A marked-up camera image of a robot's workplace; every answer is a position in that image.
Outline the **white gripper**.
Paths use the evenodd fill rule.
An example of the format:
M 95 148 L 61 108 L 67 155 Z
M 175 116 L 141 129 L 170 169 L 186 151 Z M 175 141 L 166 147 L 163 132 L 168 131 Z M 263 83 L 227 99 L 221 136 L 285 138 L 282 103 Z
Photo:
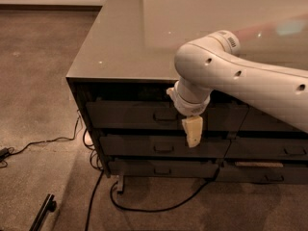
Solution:
M 207 97 L 201 103 L 193 104 L 184 100 L 177 92 L 176 88 L 168 88 L 167 95 L 173 101 L 176 110 L 183 116 L 189 116 L 182 120 L 182 126 L 186 133 L 186 140 L 189 148 L 194 148 L 200 144 L 203 130 L 203 118 L 200 116 L 210 103 Z

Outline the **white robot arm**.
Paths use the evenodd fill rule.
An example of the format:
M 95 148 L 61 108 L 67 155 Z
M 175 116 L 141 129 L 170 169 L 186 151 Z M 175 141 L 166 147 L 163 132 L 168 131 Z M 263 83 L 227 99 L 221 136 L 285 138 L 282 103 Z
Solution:
M 201 114 L 214 90 L 308 132 L 308 71 L 241 59 L 239 39 L 217 31 L 183 44 L 174 57 L 179 80 L 167 95 L 185 118 L 189 147 L 200 144 Z

